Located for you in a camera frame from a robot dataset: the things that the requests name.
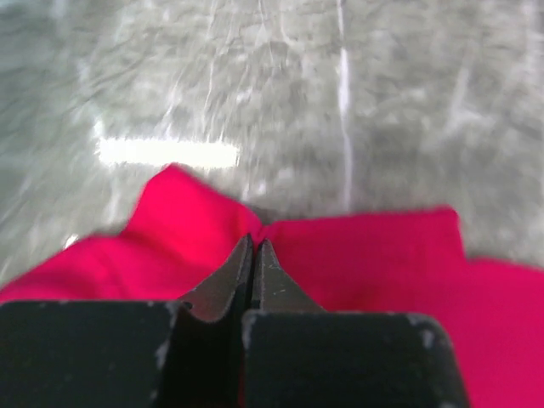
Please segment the magenta t-shirt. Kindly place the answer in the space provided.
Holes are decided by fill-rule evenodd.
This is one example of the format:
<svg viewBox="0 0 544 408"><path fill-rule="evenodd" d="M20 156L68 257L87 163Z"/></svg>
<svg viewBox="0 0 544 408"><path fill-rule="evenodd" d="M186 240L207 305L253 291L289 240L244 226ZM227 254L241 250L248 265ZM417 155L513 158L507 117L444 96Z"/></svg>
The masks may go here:
<svg viewBox="0 0 544 408"><path fill-rule="evenodd" d="M170 300L239 239L270 241L283 269L330 311L418 312L447 330L475 407L543 404L543 271L465 256L450 208L262 224L181 167L144 187L118 235L92 235L8 283L14 300Z"/></svg>

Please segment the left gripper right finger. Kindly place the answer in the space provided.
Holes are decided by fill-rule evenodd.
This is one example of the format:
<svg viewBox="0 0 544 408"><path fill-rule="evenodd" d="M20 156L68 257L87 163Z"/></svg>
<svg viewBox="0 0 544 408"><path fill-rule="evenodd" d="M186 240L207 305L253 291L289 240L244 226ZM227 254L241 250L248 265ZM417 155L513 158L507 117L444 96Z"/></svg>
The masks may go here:
<svg viewBox="0 0 544 408"><path fill-rule="evenodd" d="M330 313L258 250L242 320L247 407L466 407L451 340L425 314Z"/></svg>

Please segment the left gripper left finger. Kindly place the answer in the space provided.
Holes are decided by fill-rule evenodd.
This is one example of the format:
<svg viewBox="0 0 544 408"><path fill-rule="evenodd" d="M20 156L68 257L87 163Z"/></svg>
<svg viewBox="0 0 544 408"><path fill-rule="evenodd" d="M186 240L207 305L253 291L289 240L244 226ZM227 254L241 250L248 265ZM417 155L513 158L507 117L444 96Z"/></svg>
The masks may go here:
<svg viewBox="0 0 544 408"><path fill-rule="evenodd" d="M4 407L235 407L253 243L171 301L1 308Z"/></svg>

